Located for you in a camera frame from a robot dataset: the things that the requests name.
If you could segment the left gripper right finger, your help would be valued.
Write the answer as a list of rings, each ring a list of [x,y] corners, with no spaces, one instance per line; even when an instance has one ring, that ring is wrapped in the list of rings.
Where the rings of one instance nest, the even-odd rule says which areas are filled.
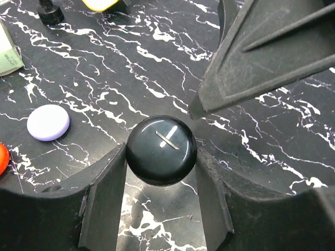
[[[290,196],[199,149],[196,179],[208,250],[334,250],[334,187]]]

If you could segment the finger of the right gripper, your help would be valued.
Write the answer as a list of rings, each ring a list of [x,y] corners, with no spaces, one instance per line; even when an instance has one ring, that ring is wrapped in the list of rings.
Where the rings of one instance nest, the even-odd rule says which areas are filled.
[[[334,1],[247,1],[204,74],[193,119],[334,66]]]
[[[219,44],[225,39],[228,30],[233,25],[233,22],[241,9],[244,9],[244,4],[247,1],[219,1],[218,17],[220,25]]]

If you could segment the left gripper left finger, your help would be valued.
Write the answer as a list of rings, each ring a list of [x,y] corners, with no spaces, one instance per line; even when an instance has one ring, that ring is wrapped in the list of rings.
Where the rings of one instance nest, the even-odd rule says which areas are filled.
[[[126,147],[39,193],[1,189],[1,250],[115,250]]]

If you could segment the orange earbud charging case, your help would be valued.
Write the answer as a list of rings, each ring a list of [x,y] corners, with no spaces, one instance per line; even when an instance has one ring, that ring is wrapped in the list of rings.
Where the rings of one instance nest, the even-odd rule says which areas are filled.
[[[0,175],[6,170],[10,160],[10,155],[7,147],[0,144]]]

